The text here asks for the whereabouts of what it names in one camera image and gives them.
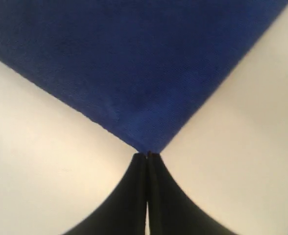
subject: white surface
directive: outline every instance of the white surface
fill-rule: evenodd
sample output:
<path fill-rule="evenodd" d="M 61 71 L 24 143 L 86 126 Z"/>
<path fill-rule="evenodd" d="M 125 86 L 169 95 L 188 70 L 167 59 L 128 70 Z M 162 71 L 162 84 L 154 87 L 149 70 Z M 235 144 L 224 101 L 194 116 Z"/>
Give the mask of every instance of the white surface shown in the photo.
<path fill-rule="evenodd" d="M 61 234 L 106 198 L 134 152 L 0 63 L 0 235 Z M 219 222 L 288 234 L 288 9 L 162 154 Z"/>

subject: white background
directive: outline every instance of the white background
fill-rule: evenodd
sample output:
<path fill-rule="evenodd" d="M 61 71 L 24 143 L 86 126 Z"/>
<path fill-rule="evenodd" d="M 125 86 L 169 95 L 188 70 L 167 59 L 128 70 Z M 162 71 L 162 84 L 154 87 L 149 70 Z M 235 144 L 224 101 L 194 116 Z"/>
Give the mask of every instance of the white background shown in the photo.
<path fill-rule="evenodd" d="M 91 213 L 135 150 L 0 62 L 0 235 L 58 235 Z M 288 8 L 162 152 L 239 235 L 288 234 Z"/>

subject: blue cloth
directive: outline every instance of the blue cloth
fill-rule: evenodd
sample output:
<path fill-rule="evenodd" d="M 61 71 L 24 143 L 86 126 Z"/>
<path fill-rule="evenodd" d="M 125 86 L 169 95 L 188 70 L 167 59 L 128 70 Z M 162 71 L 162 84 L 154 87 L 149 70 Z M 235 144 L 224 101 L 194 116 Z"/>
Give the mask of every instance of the blue cloth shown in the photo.
<path fill-rule="evenodd" d="M 161 151 L 288 0 L 0 0 L 0 60 Z"/>

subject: blue fabric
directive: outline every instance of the blue fabric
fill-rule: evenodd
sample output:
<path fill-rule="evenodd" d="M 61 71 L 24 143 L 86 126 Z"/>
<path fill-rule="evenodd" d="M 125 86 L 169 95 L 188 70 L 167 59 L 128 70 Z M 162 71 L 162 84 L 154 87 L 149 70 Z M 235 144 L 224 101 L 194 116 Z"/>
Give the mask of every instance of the blue fabric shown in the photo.
<path fill-rule="evenodd" d="M 0 0 L 0 60 L 161 151 L 288 0 Z"/>

